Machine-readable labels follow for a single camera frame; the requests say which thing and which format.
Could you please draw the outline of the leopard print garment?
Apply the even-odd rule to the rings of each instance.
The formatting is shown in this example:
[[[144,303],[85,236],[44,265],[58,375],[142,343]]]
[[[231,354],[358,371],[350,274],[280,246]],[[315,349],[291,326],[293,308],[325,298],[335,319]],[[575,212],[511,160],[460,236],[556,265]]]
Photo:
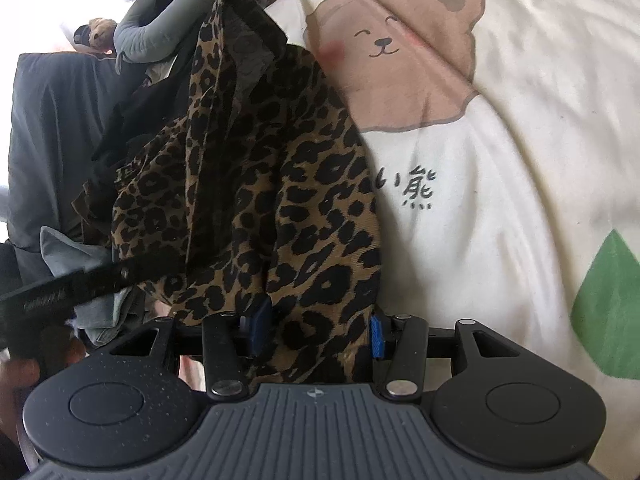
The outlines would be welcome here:
[[[115,108],[73,203],[188,325],[266,304],[254,382],[372,377],[380,233],[359,131],[319,63],[256,0],[215,0],[174,72]]]

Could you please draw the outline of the light blue denim garment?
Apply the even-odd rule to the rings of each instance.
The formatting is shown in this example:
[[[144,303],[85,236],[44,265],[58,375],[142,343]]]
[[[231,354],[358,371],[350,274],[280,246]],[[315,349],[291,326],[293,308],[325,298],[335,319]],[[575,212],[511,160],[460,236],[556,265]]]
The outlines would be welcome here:
[[[55,278],[112,262],[109,249],[74,242],[50,226],[40,228],[40,252]],[[145,293],[130,287],[76,307],[70,326],[78,338],[98,348],[132,332],[143,324],[145,317]]]

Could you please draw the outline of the dark grey trousers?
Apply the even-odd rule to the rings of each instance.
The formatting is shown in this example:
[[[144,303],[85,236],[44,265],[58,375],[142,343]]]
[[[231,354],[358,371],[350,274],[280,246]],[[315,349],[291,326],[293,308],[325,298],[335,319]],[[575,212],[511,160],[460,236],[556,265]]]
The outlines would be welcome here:
[[[25,285],[50,278],[40,228],[79,232],[73,210],[91,155],[116,105],[142,87],[145,67],[76,52],[17,61],[9,147],[9,240]]]

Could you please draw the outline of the cream bear print blanket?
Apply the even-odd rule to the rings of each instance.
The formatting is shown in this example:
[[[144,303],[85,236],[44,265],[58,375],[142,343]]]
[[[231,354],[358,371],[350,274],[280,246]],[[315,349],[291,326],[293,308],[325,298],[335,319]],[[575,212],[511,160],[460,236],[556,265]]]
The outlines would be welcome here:
[[[589,382],[639,474],[639,0],[277,0],[366,144],[378,304]]]

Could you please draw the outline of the small plush toy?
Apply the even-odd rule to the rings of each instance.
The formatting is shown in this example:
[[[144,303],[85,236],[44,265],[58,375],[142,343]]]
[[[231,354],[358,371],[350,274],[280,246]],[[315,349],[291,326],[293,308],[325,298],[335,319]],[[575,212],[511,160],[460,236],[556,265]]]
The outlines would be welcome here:
[[[85,47],[93,52],[110,54],[115,52],[114,33],[117,23],[110,18],[94,18],[81,25],[73,34],[75,46]]]

